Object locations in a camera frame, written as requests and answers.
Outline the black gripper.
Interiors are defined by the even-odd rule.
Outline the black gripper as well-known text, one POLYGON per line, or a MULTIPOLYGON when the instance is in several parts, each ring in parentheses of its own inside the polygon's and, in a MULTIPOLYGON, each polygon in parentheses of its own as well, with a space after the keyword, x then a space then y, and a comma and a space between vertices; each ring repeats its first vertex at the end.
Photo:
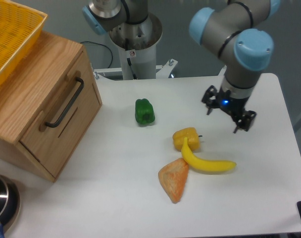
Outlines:
POLYGON ((204 93, 201 102, 206 105, 207 115, 213 109, 220 109, 230 115, 236 124, 234 133, 238 130, 249 131, 256 118, 255 111, 246 111, 245 105, 250 98, 252 88, 236 88, 230 84, 221 84, 220 91, 211 85, 204 93))

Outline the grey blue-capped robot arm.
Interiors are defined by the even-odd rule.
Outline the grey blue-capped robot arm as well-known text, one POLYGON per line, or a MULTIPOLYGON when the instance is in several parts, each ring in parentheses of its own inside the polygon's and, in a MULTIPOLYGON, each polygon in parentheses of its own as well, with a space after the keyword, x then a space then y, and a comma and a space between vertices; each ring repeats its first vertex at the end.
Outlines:
POLYGON ((201 101, 208 114, 220 109, 229 115, 235 131, 249 131, 256 118, 257 113, 245 105, 274 51, 271 36, 256 26, 275 14, 280 4, 279 0, 229 0, 220 12, 204 7, 191 19, 193 40, 226 65, 220 88, 211 85, 201 101))

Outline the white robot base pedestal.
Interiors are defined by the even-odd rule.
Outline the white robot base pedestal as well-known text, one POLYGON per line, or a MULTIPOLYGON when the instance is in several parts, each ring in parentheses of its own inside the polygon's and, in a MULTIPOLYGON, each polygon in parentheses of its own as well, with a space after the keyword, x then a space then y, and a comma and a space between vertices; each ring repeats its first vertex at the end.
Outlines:
POLYGON ((156 45, 162 37, 162 24, 152 13, 139 24, 122 23, 109 31, 118 49, 123 80, 156 77, 156 45))

